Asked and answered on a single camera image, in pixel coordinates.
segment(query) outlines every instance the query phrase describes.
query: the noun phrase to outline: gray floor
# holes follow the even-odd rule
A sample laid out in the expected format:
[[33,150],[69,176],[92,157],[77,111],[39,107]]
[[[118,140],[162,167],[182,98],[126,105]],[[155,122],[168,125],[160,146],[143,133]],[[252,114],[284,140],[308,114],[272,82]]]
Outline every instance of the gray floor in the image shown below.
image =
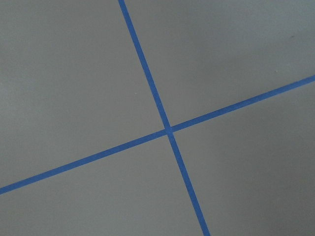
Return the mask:
[[[126,0],[171,125],[315,74],[314,1]],[[116,0],[0,2],[0,187],[163,129]],[[213,236],[315,234],[315,83],[175,133]],[[201,236],[166,137],[0,195],[0,235]]]

